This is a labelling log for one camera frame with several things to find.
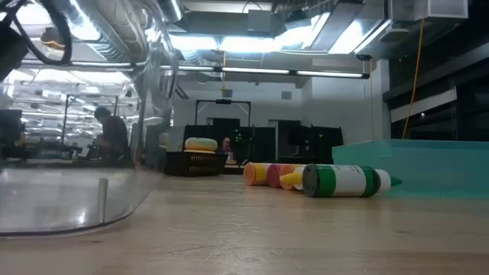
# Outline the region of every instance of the teal plastic panel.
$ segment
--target teal plastic panel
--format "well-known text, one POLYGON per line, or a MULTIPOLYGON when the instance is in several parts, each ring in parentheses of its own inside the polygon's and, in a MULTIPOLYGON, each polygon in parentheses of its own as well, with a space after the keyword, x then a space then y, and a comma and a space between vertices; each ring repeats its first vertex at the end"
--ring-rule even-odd
POLYGON ((403 184, 389 196, 489 198, 489 143, 465 141, 368 141, 333 148, 339 165, 386 170, 403 184))

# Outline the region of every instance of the bottle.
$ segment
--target bottle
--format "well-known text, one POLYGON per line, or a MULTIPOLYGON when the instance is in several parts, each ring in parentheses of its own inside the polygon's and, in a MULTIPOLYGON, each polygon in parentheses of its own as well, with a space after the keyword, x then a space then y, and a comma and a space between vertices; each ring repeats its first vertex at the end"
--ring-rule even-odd
POLYGON ((303 171, 304 194, 309 197, 370 197, 401 183, 372 167, 309 164, 303 171))

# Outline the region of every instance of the wooden table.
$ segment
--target wooden table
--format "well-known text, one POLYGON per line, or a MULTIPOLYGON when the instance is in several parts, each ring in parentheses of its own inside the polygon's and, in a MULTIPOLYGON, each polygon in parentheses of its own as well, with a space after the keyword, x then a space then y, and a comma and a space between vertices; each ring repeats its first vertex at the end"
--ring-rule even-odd
POLYGON ((0 240, 7 274, 469 275, 489 272, 489 202, 311 199, 239 176, 166 178, 132 217, 0 240))

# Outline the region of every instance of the black basket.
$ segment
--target black basket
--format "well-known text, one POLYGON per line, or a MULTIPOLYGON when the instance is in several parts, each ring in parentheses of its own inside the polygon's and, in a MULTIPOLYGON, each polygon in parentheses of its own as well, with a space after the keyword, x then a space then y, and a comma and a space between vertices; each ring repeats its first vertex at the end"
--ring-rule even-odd
POLYGON ((167 152, 163 173, 169 176, 217 176, 224 171, 228 155, 167 152))

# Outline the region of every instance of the black crate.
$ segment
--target black crate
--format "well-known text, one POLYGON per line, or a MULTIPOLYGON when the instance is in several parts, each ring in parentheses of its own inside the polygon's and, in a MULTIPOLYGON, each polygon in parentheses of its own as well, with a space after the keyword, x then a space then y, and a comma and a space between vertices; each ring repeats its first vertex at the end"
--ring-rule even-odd
POLYGON ((169 176, 217 176, 224 171, 228 155, 167 152, 163 173, 169 176))

